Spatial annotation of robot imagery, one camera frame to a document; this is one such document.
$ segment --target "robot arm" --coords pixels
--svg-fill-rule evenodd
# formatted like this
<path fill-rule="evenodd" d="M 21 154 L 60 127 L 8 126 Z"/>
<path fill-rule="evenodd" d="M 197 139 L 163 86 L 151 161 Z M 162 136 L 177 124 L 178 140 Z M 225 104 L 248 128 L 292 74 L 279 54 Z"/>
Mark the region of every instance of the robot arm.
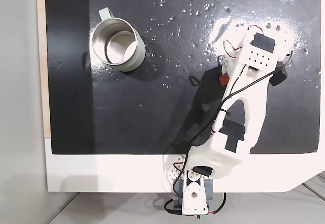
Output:
<path fill-rule="evenodd" d="M 284 74 L 285 65 L 277 68 L 278 61 L 285 58 L 286 52 L 279 48 L 275 40 L 265 36 L 262 29 L 254 26 L 248 28 L 240 47 L 233 48 L 234 56 L 225 50 L 226 54 L 221 57 L 222 73 L 229 77 L 229 82 L 211 127 L 212 135 L 205 144 L 192 146 L 184 162 L 183 214 L 208 214 L 205 179 L 227 176 L 234 167 L 245 161 L 251 147 L 257 143 L 264 123 L 268 84 L 281 82 L 270 81 L 270 77 L 276 74 L 273 80 L 283 81 L 286 78 L 278 75 Z M 237 100 L 244 103 L 244 125 L 225 118 L 228 109 Z"/>

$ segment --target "metal cup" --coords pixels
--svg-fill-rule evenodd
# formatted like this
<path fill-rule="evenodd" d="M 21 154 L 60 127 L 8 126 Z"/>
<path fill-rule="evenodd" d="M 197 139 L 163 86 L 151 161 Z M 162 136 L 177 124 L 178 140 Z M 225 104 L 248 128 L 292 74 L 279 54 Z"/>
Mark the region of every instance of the metal cup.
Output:
<path fill-rule="evenodd" d="M 125 20 L 114 17 L 108 8 L 101 9 L 99 13 L 102 21 L 92 33 L 96 56 L 122 72 L 138 68 L 146 54 L 138 32 Z"/>

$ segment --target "red wire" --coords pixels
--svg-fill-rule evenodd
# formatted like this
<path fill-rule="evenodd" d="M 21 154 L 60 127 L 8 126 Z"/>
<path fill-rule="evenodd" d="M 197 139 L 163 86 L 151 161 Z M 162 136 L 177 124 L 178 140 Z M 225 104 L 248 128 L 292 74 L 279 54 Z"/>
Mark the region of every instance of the red wire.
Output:
<path fill-rule="evenodd" d="M 173 166 L 179 171 L 179 172 L 181 172 L 181 169 L 179 169 L 177 166 L 176 166 L 176 164 L 183 164 L 183 162 L 174 162 L 173 163 Z"/>
<path fill-rule="evenodd" d="M 242 48 L 242 47 L 238 47 L 238 48 L 235 49 L 234 46 L 232 45 L 232 43 L 229 40 L 225 40 L 225 41 L 227 41 L 232 46 L 233 51 L 237 51 L 237 50 L 240 50 Z"/>
<path fill-rule="evenodd" d="M 224 41 L 223 41 L 223 49 L 224 49 L 224 51 L 225 51 L 225 53 L 227 54 L 227 56 L 229 56 L 230 58 L 232 58 L 232 59 L 236 59 L 234 56 L 231 56 L 231 55 L 229 55 L 229 53 L 226 51 L 226 49 L 225 49 L 225 46 L 224 46 Z"/>
<path fill-rule="evenodd" d="M 251 26 L 257 27 L 263 32 L 263 29 L 261 29 L 259 26 L 255 25 L 255 24 L 252 24 L 252 25 L 248 26 L 247 30 L 249 30 L 249 27 L 251 27 Z"/>

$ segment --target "red component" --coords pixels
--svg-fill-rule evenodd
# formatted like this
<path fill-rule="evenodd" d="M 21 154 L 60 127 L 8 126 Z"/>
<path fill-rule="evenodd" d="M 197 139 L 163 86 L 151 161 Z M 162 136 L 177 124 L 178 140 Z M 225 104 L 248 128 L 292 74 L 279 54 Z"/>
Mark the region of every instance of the red component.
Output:
<path fill-rule="evenodd" d="M 226 73 L 226 74 L 220 76 L 220 77 L 219 77 L 219 81 L 220 81 L 220 83 L 221 83 L 222 86 L 227 85 L 228 82 L 229 82 L 229 76 L 228 76 L 228 73 Z"/>

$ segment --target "wooden edge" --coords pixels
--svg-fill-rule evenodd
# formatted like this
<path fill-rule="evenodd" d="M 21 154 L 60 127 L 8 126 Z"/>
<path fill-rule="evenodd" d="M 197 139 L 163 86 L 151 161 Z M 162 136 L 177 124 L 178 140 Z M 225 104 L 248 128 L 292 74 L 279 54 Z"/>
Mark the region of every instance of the wooden edge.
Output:
<path fill-rule="evenodd" d="M 39 56 L 41 73 L 42 111 L 44 138 L 51 138 L 50 101 L 47 70 L 47 38 L 45 0 L 37 0 L 37 22 L 39 36 Z"/>

